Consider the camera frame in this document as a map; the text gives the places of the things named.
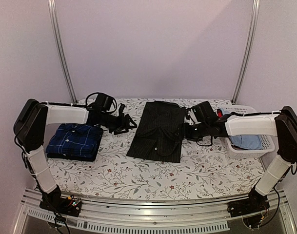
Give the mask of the black pinstriped long sleeve shirt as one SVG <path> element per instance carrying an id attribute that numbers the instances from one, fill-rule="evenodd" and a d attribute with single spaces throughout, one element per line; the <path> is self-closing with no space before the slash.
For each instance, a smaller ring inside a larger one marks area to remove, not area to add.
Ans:
<path id="1" fill-rule="evenodd" d="M 184 107 L 165 101 L 147 102 L 127 156 L 180 163 L 184 121 Z"/>

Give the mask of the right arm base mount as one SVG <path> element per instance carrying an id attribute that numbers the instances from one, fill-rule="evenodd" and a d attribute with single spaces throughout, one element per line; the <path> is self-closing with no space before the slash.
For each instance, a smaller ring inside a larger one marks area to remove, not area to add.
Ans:
<path id="1" fill-rule="evenodd" d="M 270 205 L 267 196 L 260 195 L 255 190 L 255 187 L 252 188 L 246 199 L 227 203 L 227 212 L 231 215 L 231 217 L 248 215 L 269 208 Z"/>

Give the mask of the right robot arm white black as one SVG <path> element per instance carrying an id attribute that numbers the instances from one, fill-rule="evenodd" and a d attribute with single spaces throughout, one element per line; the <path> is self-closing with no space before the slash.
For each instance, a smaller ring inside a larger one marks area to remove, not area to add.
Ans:
<path id="1" fill-rule="evenodd" d="M 256 183 L 244 208 L 254 213 L 263 205 L 262 196 L 268 193 L 297 162 L 297 115 L 290 106 L 267 113 L 238 114 L 231 112 L 219 117 L 209 102 L 193 106 L 188 111 L 189 122 L 183 125 L 187 140 L 199 141 L 206 136 L 212 138 L 237 135 L 266 135 L 277 137 L 277 156 L 268 166 L 265 174 Z"/>

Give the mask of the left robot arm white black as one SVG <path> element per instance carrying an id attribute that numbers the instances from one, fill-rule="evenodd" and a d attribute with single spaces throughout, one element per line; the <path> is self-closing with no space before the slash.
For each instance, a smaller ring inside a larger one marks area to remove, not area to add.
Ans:
<path id="1" fill-rule="evenodd" d="M 92 124 L 108 129 L 114 135 L 127 133 L 137 124 L 125 114 L 124 104 L 118 104 L 114 97 L 95 92 L 96 99 L 84 105 L 39 102 L 29 99 L 15 121 L 14 143 L 21 149 L 26 167 L 42 192 L 49 194 L 45 202 L 55 212 L 61 211 L 65 202 L 54 191 L 58 191 L 47 164 L 44 150 L 46 126 L 51 124 Z"/>

